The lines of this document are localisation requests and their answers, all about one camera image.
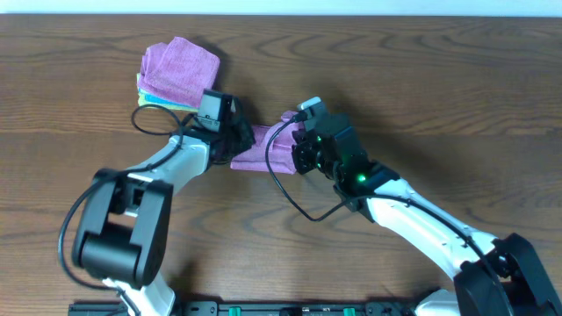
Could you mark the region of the purple microfiber cloth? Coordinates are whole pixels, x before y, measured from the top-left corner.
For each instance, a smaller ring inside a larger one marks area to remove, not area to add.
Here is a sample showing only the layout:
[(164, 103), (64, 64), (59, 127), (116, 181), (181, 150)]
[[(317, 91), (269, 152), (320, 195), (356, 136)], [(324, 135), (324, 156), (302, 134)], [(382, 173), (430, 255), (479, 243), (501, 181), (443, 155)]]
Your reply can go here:
[[(243, 171), (267, 172), (265, 149), (270, 137), (295, 114), (295, 111), (286, 111), (281, 116), (281, 121), (274, 126), (252, 126), (256, 143), (248, 151), (235, 156), (230, 163), (230, 168)], [(292, 147), (296, 144), (296, 141), (292, 134), (302, 127), (301, 123), (291, 123), (271, 142), (268, 154), (271, 169), (275, 173), (290, 175), (296, 173), (292, 159)]]

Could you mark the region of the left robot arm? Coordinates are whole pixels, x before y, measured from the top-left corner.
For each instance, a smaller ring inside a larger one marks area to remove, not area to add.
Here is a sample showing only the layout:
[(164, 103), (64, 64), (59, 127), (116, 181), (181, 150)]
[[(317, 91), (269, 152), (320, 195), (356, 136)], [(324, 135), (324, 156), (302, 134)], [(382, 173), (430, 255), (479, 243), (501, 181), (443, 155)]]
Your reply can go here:
[(212, 165), (230, 162), (255, 143), (237, 97), (206, 90), (198, 111), (174, 116), (167, 144), (124, 170), (100, 169), (70, 213), (81, 210), (72, 262), (116, 291), (128, 315), (172, 315), (176, 293), (160, 272), (172, 198)]

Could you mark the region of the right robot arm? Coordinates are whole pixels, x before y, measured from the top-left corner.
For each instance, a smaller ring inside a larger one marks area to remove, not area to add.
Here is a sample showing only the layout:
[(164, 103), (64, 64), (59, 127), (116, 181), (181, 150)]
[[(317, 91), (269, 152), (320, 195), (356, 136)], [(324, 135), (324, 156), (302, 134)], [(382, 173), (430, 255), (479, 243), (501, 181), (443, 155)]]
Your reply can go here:
[(396, 171), (373, 161), (345, 114), (317, 97), (299, 105), (292, 159), (334, 183), (340, 205), (387, 228), (435, 263), (454, 283), (423, 299), (417, 315), (559, 315), (561, 301), (531, 243), (500, 239), (429, 202)]

